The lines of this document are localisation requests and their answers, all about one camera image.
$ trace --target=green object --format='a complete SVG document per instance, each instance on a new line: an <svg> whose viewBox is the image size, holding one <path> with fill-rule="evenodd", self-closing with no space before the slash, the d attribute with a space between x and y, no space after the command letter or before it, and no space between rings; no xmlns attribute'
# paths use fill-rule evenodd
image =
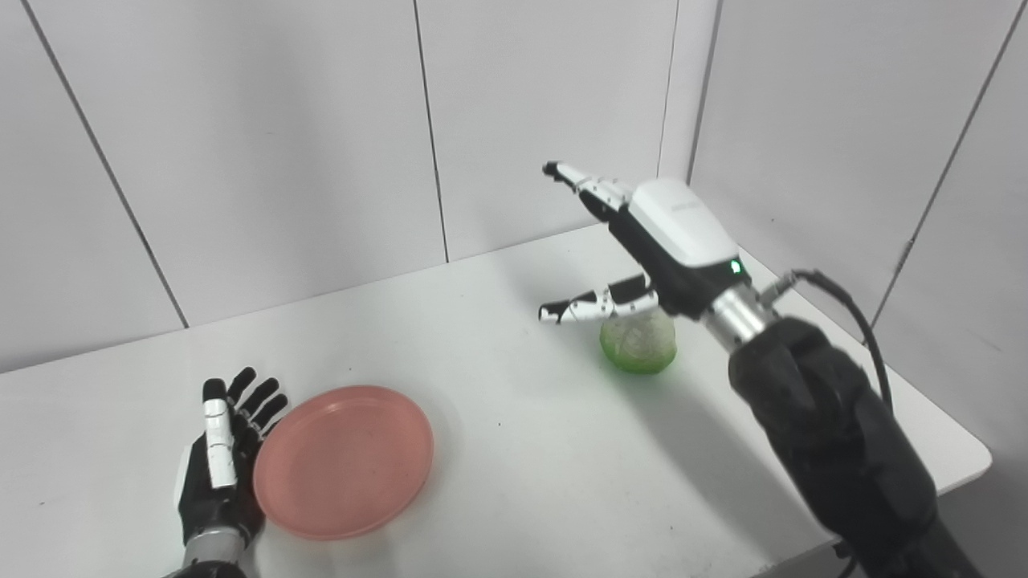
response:
<svg viewBox="0 0 1028 578"><path fill-rule="evenodd" d="M629 373L659 373L674 360L674 322L661 310L609 319L599 328L607 359Z"/></svg>

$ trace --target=panel seam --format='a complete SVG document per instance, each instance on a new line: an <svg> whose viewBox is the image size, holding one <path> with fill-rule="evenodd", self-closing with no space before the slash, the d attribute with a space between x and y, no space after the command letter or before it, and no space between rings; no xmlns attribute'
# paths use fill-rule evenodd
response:
<svg viewBox="0 0 1028 578"><path fill-rule="evenodd" d="M425 91L425 114L429 120L429 144L432 147L432 171L436 178L436 198L439 202L439 226L443 233L443 256L449 262L449 244L446 240L446 216L443 212L443 189L439 185L439 157L436 155L436 132L432 124L432 105L429 102L429 75L425 70L425 46L421 42L421 19L417 10L417 0L414 4L414 31L417 34L417 58L421 65L421 87Z"/></svg>
<svg viewBox="0 0 1028 578"><path fill-rule="evenodd" d="M671 74L674 70L674 41L678 38L678 9L682 7L682 0L674 2L674 26L671 28L671 57L667 62L667 86L664 89L664 114L660 120L660 144L657 147L657 174L660 177L660 160L664 155L664 132L667 130L667 101L671 97Z"/></svg>
<svg viewBox="0 0 1028 578"><path fill-rule="evenodd" d="M179 306L179 301L175 297L175 293L172 291L172 286L168 283L168 278L164 276L164 272L160 268L160 263L157 262L157 257L154 255L153 249L150 247L150 243L146 239L146 233L143 232L143 227L140 225L139 219L136 218L136 213L128 204L128 200L125 197L124 191L121 189L121 185L118 183L118 179L114 175L114 170L111 168L111 164L107 160L107 155L104 153L103 148L101 148L100 141L97 139L97 135L93 131L93 125L89 124L89 120L86 118L85 112L82 110L82 106L79 103L78 98L75 96L75 92L71 87L71 83L68 81L68 77L65 75L64 69L61 67L61 63L58 62L57 55L53 52L53 48L50 46L49 40L46 39L46 35L43 33L43 29L39 24L39 20L36 17L35 11L32 9L32 6L29 5L28 0L22 0L22 6L25 8L25 12L29 16L29 21L32 23L32 28L36 31L36 36L39 37L39 41L42 43L43 49L46 51L46 57L49 59L50 65L53 67L54 72L57 72L58 78L61 80L61 84L64 86L65 93L68 95L68 99L71 101L72 107L74 107L79 121L82 123L82 129L85 130L85 134L89 139L89 143L93 145L94 151L100 158L100 164L103 166L104 172L107 173L107 178L114 187L114 192L118 195L118 201L121 202L122 209L124 209L125 214L128 216L128 220L132 222L133 228L136 229L136 234L143 244L143 249L146 251L146 255L150 259L150 264L157 273L157 278L160 280L160 284L163 286L164 292L168 294L168 298L172 301L172 306L175 308L175 313L178 315L179 321L182 323L182 327L188 329L189 322L186 321L186 317L182 313L182 308Z"/></svg>
<svg viewBox="0 0 1028 578"><path fill-rule="evenodd" d="M900 261L892 270L892 278L889 280L889 284L885 287L885 293L882 294L882 300L879 301L878 309L875 311L875 315L871 320L872 328L874 328L875 324L878 323L879 317L881 317L882 312L885 310L885 301L887 301L889 296L892 294L892 289L895 287L896 280L900 279L900 273L903 270L904 265L907 264L910 252L914 249L914 243L917 242L917 238L921 233L921 228L924 227L924 222L928 218L928 213L934 206L935 198L939 197L939 191L942 189L943 183L946 181L946 177L949 176L950 169L953 167L953 160L956 158L960 147L963 145L964 137L967 136L967 130L970 128L970 123L975 120L975 115L978 114L978 109L982 105L985 93L989 89L989 85L992 83L992 78L996 74L996 69L999 68L1000 61L1003 60L1003 55L1006 53L1006 46L1011 43L1011 38L1014 37L1014 32L1018 28L1018 23L1021 22L1021 15L1024 13L1026 5L1028 5L1028 0L1021 0L1021 5L1018 7L1018 11L1014 14L1014 21L1011 23L1011 27L1007 29L1006 35L1003 37L1003 41L999 45L999 51L996 52L996 58L993 59L992 66L989 67L988 74L985 75L985 81L982 82L982 86L979 88L978 95L975 97L975 102L971 104L970 111L967 113L967 118L964 119L963 127L960 129L960 134L957 136L957 140L953 144L953 149L950 150L950 155L946 159L946 164L943 166L943 171L939 175L939 180L935 181L935 187L931 190L928 203L924 206L924 211L921 212L921 217L918 219L917 225L914 226L914 232L911 233L911 238L904 245L903 253L900 255Z"/></svg>
<svg viewBox="0 0 1028 578"><path fill-rule="evenodd" d="M703 111L706 109L707 88L710 86L710 71L713 69L713 52L718 45L718 31L721 30L721 9L725 0L718 0L713 13L713 28L710 31L710 47L707 49L706 68L703 70L703 86L700 88L700 104L696 107L696 127L693 129L693 149L689 151L689 170L686 172L686 184L693 182L693 167L696 165L696 151L700 144L700 128L703 124Z"/></svg>

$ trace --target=white robot hand casing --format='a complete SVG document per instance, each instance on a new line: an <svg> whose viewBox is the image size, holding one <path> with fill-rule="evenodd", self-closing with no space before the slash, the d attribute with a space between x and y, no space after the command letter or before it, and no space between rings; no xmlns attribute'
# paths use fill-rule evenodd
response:
<svg viewBox="0 0 1028 578"><path fill-rule="evenodd" d="M739 254L739 245L718 217L682 181L644 182L632 193L628 212L685 266L706 266Z"/></svg>

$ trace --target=silver metal wrist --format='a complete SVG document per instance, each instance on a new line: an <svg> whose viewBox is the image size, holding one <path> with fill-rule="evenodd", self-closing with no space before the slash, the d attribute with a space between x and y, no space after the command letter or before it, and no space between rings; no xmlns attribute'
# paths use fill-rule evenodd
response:
<svg viewBox="0 0 1028 578"><path fill-rule="evenodd" d="M761 304L757 291L746 285L729 288L700 317L707 330L729 352L734 352L774 323L774 309Z"/></svg>
<svg viewBox="0 0 1028 578"><path fill-rule="evenodd" d="M236 564L247 542L243 534L230 526L208 528L186 542L183 567L199 562L227 562Z"/></svg>

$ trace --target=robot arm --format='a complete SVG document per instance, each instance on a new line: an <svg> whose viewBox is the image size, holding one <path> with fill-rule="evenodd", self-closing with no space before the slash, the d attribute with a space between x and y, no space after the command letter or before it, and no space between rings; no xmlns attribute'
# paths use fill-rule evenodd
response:
<svg viewBox="0 0 1028 578"><path fill-rule="evenodd" d="M759 294L738 246L685 183L648 181L612 201L600 187L608 181L561 162L543 173L608 223L664 311L704 324L730 353L732 388L811 511L850 545L869 576L979 576L938 516L930 475L864 370L819 329L774 311L788 283ZM604 309L609 295L544 305L540 319L631 313Z"/></svg>

